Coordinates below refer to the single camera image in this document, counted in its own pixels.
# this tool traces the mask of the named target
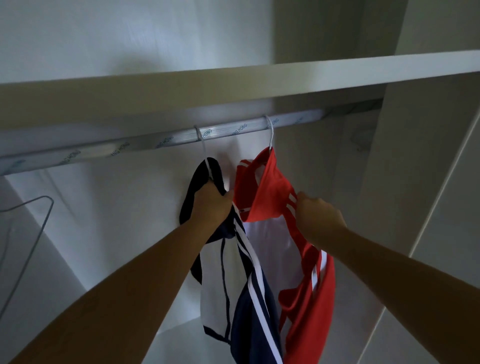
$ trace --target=hanger hook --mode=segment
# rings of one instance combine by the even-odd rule
[[[208,169],[208,177],[213,181],[213,176],[212,176],[212,170],[210,168],[210,163],[208,163],[208,158],[207,158],[207,148],[205,146],[205,139],[202,133],[200,132],[200,128],[196,125],[193,126],[195,130],[197,131],[197,138],[200,142],[202,142],[202,147],[204,149],[204,159],[205,159],[205,164]]]
[[[268,115],[265,115],[265,118],[267,119],[267,123],[270,126],[270,131],[272,132],[270,135],[270,144],[268,145],[268,150],[271,152],[272,151],[272,143],[273,143],[273,123],[272,120]]]

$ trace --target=clothing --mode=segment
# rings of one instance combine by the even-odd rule
[[[224,195],[220,166],[213,158],[208,163]],[[180,224],[190,218],[194,194],[208,179],[203,161],[190,182]],[[230,345],[238,364],[282,363],[276,300],[234,206],[202,248],[191,273],[202,285],[200,316],[207,335]]]
[[[278,297],[284,363],[318,363],[332,321],[333,259],[308,243],[298,230],[297,195],[277,168],[273,149],[265,149],[253,161],[240,162],[234,203]]]

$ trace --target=closet rod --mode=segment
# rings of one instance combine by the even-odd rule
[[[279,128],[282,126],[317,121],[326,117],[380,109],[382,102],[383,99],[379,98],[325,109],[273,115],[270,116],[270,119],[274,128]],[[210,140],[224,136],[257,132],[269,129],[269,127],[265,117],[259,117],[256,119],[201,127],[200,132],[204,140]],[[84,162],[95,158],[115,157],[128,152],[178,146],[198,141],[197,131],[194,128],[190,128],[3,156],[0,157],[0,175],[5,176],[29,170],[40,170],[48,167]]]

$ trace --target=person's right arm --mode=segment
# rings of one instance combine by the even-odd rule
[[[340,211],[298,194],[297,226],[352,270],[442,364],[480,363],[480,290],[351,232]]]

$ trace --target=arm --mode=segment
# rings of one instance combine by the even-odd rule
[[[227,217],[232,193],[211,182],[190,220],[105,278],[11,362],[140,364],[201,248]]]
[[[480,358],[480,290],[349,231],[340,211],[299,193],[305,238],[352,270],[440,363]]]

